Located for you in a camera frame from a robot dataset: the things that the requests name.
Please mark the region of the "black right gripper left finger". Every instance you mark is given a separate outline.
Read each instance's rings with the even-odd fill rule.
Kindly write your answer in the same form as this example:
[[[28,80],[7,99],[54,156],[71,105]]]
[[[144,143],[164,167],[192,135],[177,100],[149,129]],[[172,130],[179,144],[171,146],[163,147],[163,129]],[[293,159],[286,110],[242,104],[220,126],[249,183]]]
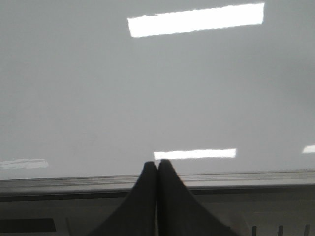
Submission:
[[[90,236],[153,236],[155,234],[157,168],[146,162],[121,205]]]

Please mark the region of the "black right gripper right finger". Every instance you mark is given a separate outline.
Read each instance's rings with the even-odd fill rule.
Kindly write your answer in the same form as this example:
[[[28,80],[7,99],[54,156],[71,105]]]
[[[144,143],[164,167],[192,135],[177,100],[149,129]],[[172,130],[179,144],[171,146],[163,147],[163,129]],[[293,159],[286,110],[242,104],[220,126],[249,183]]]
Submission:
[[[169,160],[158,166],[157,221],[161,236],[235,236],[180,180]]]

